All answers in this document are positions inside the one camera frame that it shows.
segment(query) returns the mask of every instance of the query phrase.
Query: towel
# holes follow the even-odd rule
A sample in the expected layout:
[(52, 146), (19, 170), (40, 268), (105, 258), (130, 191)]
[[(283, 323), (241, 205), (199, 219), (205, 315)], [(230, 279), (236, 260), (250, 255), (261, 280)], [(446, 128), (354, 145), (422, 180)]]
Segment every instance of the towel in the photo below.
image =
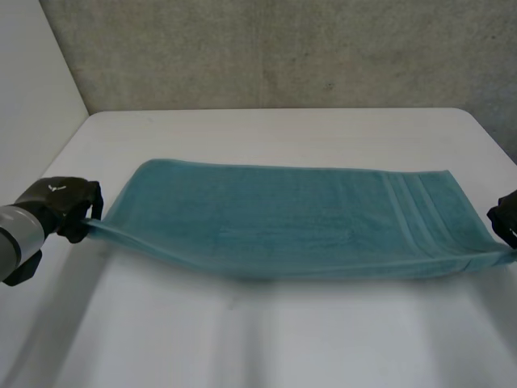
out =
[(423, 278), (511, 263), (449, 171), (150, 160), (90, 236), (254, 279)]

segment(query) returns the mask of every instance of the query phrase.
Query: robotic arm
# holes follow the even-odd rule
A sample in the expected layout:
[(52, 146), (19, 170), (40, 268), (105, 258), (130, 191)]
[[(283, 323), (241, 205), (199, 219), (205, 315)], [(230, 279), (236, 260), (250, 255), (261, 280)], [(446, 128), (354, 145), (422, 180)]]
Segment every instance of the robotic arm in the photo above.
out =
[(0, 207), (0, 281), (13, 286), (33, 277), (51, 233), (82, 241), (88, 226), (81, 221), (90, 207), (91, 217), (100, 219), (99, 182), (66, 177), (40, 179), (14, 204)]

